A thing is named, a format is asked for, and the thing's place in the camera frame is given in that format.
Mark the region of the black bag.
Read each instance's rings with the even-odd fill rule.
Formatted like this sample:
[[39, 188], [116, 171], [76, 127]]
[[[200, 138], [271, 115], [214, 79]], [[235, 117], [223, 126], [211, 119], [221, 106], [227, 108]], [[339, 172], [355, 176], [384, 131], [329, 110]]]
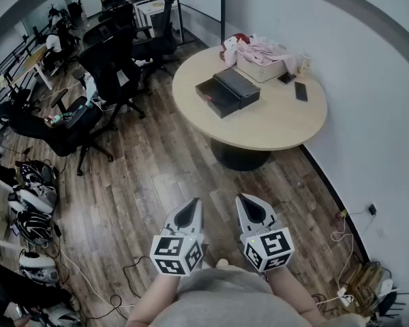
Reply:
[[43, 286], [0, 265], [0, 327], [25, 327], [32, 318], [29, 313], [16, 320], [6, 317], [11, 303], [36, 311], [62, 302], [72, 302], [67, 290]]

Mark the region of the black office chair with headrest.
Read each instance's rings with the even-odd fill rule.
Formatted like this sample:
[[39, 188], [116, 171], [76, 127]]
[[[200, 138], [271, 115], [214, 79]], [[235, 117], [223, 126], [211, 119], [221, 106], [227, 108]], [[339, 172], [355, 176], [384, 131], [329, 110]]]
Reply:
[[132, 44], [132, 58], [140, 61], [150, 61], [144, 66], [143, 82], [148, 81], [150, 75], [158, 69], [163, 70], [168, 75], [173, 76], [165, 67], [166, 64], [180, 61], [180, 58], [173, 57], [177, 50], [177, 41], [172, 33], [171, 9], [175, 0], [164, 0], [164, 29], [159, 37], [150, 37], [139, 40]]

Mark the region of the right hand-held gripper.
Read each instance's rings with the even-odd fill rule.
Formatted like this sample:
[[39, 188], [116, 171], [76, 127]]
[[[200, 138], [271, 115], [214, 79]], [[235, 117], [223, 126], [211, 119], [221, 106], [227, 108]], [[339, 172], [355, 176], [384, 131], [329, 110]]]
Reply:
[[273, 207], [246, 193], [235, 198], [243, 254], [259, 272], [286, 266], [295, 248], [288, 228], [277, 219]]

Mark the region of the black box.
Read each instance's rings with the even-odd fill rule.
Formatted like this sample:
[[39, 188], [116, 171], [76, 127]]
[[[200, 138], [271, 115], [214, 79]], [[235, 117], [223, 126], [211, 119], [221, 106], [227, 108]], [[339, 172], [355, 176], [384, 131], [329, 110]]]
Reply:
[[[218, 72], [196, 85], [196, 92], [221, 119], [260, 98], [260, 88], [233, 69]], [[205, 95], [211, 96], [213, 101], [208, 101]]]

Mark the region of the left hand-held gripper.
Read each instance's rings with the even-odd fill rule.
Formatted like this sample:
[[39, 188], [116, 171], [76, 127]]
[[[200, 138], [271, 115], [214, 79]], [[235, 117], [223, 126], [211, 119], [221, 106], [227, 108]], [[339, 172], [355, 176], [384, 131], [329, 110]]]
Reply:
[[171, 211], [153, 237], [150, 258], [161, 275], [188, 277], [202, 262], [203, 203], [192, 198]]

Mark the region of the pink cloth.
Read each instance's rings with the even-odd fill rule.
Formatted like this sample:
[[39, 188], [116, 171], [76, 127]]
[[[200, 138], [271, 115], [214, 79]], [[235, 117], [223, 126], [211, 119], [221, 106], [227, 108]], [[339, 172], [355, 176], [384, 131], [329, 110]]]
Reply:
[[237, 64], [237, 51], [250, 56], [253, 60], [259, 63], [265, 64], [267, 59], [271, 59], [269, 54], [271, 54], [273, 45], [280, 46], [279, 44], [268, 40], [265, 37], [258, 37], [256, 34], [248, 37], [249, 44], [244, 41], [239, 41], [233, 47], [229, 48], [225, 53], [225, 63], [228, 67], [232, 67]]

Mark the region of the white plastic basket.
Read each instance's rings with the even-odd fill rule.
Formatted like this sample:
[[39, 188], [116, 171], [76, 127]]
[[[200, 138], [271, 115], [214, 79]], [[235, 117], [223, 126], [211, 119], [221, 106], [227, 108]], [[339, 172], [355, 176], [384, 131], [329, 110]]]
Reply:
[[281, 46], [273, 45], [273, 49], [265, 64], [253, 60], [250, 56], [237, 51], [237, 67], [242, 72], [253, 78], [256, 82], [263, 83], [272, 78], [288, 72], [296, 74], [297, 60], [294, 54]]

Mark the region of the black router with antennas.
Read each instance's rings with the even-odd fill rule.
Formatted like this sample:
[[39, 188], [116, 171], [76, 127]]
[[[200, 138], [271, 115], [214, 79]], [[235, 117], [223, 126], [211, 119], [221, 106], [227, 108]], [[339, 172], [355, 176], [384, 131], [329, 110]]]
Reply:
[[400, 316], [400, 311], [404, 310], [406, 303], [400, 302], [397, 299], [400, 296], [407, 296], [409, 292], [401, 292], [396, 287], [392, 287], [391, 291], [382, 297], [381, 302], [378, 304], [379, 317], [385, 317], [394, 319]]

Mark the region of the round wooden table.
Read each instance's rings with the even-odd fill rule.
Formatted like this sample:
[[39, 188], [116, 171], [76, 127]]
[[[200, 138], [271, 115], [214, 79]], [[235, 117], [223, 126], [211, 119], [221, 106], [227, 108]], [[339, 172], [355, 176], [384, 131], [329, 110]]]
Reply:
[[232, 170], [262, 166], [273, 151], [299, 146], [316, 135], [327, 117], [327, 99], [320, 83], [298, 77], [307, 101], [296, 99], [294, 83], [276, 79], [258, 85], [260, 97], [248, 107], [219, 118], [196, 92], [196, 85], [226, 69], [221, 46], [202, 50], [186, 59], [175, 72], [172, 95], [178, 111], [210, 139], [216, 160]]

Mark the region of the wooden desk with white legs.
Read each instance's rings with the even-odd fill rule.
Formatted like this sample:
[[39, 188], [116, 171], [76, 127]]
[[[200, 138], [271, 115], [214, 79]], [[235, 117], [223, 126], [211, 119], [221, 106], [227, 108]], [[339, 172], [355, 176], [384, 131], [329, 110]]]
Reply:
[[22, 65], [22, 70], [18, 70], [15, 78], [9, 84], [10, 88], [13, 88], [15, 85], [18, 84], [18, 81], [23, 76], [26, 76], [30, 71], [35, 70], [40, 78], [43, 80], [44, 84], [48, 87], [51, 91], [53, 90], [52, 82], [50, 78], [45, 74], [44, 70], [42, 69], [42, 59], [44, 54], [46, 53], [47, 48], [46, 45], [42, 45], [39, 47], [32, 55], [29, 56], [27, 60], [24, 61]]

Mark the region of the white paper cup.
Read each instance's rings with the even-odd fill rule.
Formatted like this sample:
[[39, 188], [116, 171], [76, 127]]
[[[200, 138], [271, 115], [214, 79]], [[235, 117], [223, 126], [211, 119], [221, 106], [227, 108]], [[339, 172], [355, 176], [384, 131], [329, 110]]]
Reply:
[[298, 75], [300, 76], [308, 75], [310, 66], [311, 66], [311, 62], [312, 62], [312, 59], [309, 56], [302, 54], [299, 59]]

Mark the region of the black metal railing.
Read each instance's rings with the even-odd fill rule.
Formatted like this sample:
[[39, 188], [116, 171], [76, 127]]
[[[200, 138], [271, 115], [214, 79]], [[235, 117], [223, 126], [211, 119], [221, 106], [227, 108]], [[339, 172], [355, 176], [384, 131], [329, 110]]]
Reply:
[[15, 78], [17, 71], [22, 70], [22, 65], [39, 47], [44, 45], [41, 41], [47, 36], [48, 27], [41, 30], [34, 29], [34, 34], [26, 37], [11, 53], [0, 63], [0, 104], [10, 98], [12, 91], [26, 89], [35, 78], [40, 78], [35, 70], [19, 79], [13, 88], [9, 84]]

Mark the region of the white power strip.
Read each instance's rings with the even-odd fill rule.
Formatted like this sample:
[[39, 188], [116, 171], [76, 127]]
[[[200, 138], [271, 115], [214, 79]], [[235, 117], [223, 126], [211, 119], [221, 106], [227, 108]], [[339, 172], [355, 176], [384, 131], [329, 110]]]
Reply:
[[349, 307], [354, 302], [354, 296], [349, 294], [345, 287], [337, 291], [337, 296], [344, 307]]

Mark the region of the red cartoon bag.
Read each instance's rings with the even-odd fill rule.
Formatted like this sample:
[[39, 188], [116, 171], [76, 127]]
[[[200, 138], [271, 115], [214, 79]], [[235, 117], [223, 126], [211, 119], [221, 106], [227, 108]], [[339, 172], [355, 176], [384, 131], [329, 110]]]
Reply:
[[235, 33], [222, 42], [222, 51], [219, 52], [219, 57], [221, 60], [225, 60], [224, 53], [231, 47], [233, 47], [239, 41], [244, 41], [246, 44], [249, 44], [249, 38], [243, 33]]

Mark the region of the person's left forearm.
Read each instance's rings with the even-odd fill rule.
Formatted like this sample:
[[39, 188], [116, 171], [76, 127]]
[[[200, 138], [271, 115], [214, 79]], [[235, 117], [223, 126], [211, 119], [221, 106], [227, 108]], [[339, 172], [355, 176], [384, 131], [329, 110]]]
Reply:
[[180, 277], [158, 275], [132, 309], [125, 327], [149, 327], [156, 317], [175, 301], [179, 282]]

